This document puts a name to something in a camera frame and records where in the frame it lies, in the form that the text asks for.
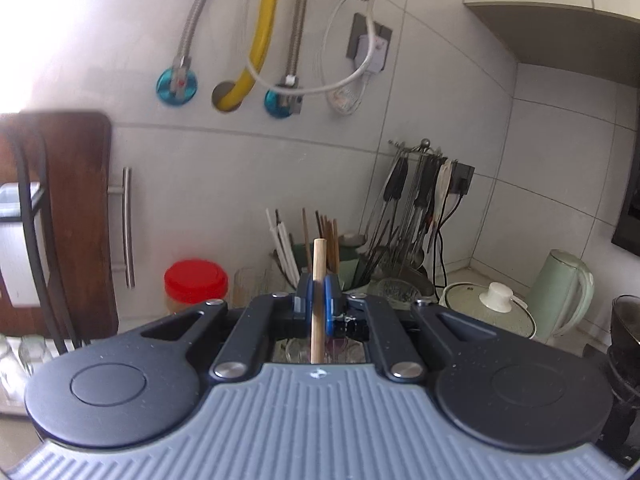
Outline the light wooden chopstick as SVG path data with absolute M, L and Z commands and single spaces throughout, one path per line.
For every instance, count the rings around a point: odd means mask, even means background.
M 324 305 L 324 280 L 326 279 L 326 240 L 314 240 L 314 263 L 312 264 L 312 315 L 310 335 L 310 362 L 324 362 L 324 340 L 326 339 L 326 306 Z

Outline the green chopstick holder caddy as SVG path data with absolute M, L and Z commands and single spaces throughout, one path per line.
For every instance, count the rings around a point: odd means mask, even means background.
M 306 272 L 308 263 L 306 249 L 303 243 L 293 245 L 294 259 L 300 272 Z M 344 292 L 353 290 L 368 290 L 371 280 L 365 281 L 362 276 L 364 272 L 363 254 L 350 247 L 340 247 L 340 268 L 338 269 L 338 280 Z

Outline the hanging utensil rack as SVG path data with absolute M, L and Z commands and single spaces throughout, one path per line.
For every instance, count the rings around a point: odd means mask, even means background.
M 399 275 L 424 263 L 424 244 L 435 222 L 437 181 L 447 157 L 431 141 L 416 146 L 392 142 L 394 160 L 366 225 L 369 235 L 360 278 L 375 272 Z

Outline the red lid plastic jar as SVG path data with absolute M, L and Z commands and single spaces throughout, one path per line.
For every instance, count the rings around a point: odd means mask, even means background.
M 167 310 L 176 313 L 209 299 L 224 299 L 229 290 L 229 278 L 216 262 L 180 260 L 165 271 L 164 289 Z

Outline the white electric cooking pot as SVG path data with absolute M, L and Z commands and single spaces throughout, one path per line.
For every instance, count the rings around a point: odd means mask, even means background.
M 505 284 L 450 284 L 442 291 L 439 304 L 528 339 L 536 336 L 537 324 L 528 305 Z

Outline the pale green electric kettle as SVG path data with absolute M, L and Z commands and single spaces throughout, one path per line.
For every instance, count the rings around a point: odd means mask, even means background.
M 593 295 L 594 278 L 588 266 L 568 252 L 552 249 L 525 297 L 537 324 L 536 338 L 548 342 L 576 327 Z

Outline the dark wooden cutting board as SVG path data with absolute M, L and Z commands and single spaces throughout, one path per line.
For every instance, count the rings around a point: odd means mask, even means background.
M 65 303 L 82 339 L 113 336 L 118 317 L 108 240 L 112 124 L 94 110 L 47 110 L 1 117 L 20 136 L 29 175 L 37 177 L 34 133 L 46 144 L 53 235 Z

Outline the black wall socket strip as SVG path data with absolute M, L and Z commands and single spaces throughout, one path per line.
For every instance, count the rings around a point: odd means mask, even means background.
M 451 166 L 449 193 L 465 196 L 469 193 L 475 168 L 455 160 Z

